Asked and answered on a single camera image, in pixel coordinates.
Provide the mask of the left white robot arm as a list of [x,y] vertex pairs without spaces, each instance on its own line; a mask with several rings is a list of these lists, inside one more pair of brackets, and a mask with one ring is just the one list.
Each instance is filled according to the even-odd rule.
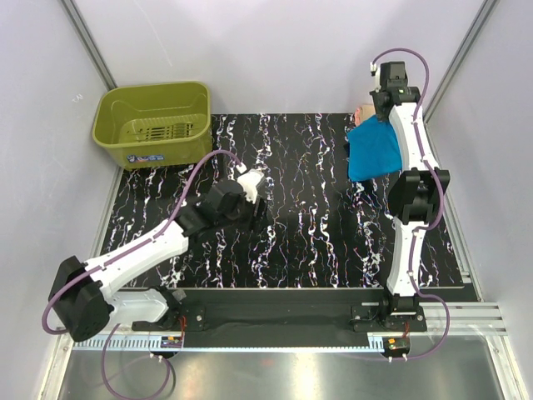
[[188,198],[176,216],[130,243],[85,262],[75,256],[61,262],[47,305],[62,322],[61,332],[80,343],[109,325],[149,332],[178,328],[185,311],[176,292],[162,286],[137,291],[123,287],[224,228],[260,232],[267,224],[267,201],[259,193],[263,182],[258,171],[222,180],[208,193]]

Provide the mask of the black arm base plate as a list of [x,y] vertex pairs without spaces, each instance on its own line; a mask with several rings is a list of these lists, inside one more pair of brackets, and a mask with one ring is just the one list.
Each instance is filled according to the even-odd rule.
[[135,321],[145,332],[191,332],[219,327],[311,326],[350,328],[357,333],[414,333],[426,330],[419,300],[399,300],[383,288],[186,288],[164,322]]

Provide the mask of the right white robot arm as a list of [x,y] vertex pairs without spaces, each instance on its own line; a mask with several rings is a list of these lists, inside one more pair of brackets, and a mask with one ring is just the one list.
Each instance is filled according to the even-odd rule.
[[419,288],[422,247],[426,232],[442,218],[450,173],[440,168],[431,151],[417,89],[377,89],[371,95],[376,115],[391,124],[401,155],[401,175],[387,198],[395,245],[377,320],[393,332],[423,332],[426,323]]

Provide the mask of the blue t shirt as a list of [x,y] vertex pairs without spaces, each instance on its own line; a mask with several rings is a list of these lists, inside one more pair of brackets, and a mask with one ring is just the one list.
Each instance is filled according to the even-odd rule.
[[347,135],[348,177],[363,182],[402,170],[395,131],[376,115],[354,127]]

